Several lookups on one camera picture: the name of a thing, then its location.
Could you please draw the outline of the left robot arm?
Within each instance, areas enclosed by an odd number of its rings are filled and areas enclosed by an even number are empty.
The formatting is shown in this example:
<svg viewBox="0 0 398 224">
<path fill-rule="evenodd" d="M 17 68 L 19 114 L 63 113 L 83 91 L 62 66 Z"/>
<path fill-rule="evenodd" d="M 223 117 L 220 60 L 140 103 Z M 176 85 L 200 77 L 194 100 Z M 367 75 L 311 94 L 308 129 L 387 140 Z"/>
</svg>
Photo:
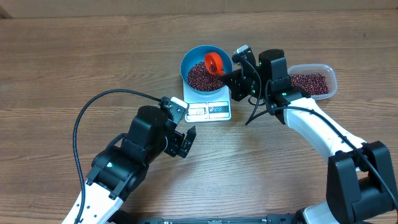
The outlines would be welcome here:
<svg viewBox="0 0 398 224">
<path fill-rule="evenodd" d="M 145 179 L 149 165 L 162 152 L 186 157 L 196 129 L 176 131 L 187 103 L 142 106 L 128 133 L 114 138 L 91 163 L 84 188 L 64 223 L 106 223 Z"/>
</svg>

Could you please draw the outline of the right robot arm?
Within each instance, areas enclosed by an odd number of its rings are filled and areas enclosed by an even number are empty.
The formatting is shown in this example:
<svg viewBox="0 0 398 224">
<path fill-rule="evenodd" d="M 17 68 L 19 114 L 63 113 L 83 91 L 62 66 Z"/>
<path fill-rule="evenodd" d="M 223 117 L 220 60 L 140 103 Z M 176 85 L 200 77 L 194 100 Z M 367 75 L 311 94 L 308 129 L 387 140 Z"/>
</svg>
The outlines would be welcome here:
<svg viewBox="0 0 398 224">
<path fill-rule="evenodd" d="M 390 152 L 380 141 L 345 130 L 310 94 L 292 85 L 284 51 L 271 49 L 255 57 L 244 45 L 231 57 L 240 69 L 221 76 L 232 99 L 254 96 L 266 113 L 298 132 L 328 164 L 326 199 L 300 209 L 293 223 L 366 223 L 397 210 L 397 185 Z"/>
</svg>

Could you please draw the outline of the red scoop with blue handle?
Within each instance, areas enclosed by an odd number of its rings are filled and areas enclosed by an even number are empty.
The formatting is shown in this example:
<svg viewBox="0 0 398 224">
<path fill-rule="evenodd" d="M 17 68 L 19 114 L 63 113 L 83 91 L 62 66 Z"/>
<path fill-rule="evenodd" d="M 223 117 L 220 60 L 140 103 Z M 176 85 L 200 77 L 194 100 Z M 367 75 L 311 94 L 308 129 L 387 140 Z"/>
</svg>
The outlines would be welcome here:
<svg viewBox="0 0 398 224">
<path fill-rule="evenodd" d="M 224 75 L 223 61 L 216 52 L 207 53 L 204 57 L 205 67 L 211 75 Z"/>
</svg>

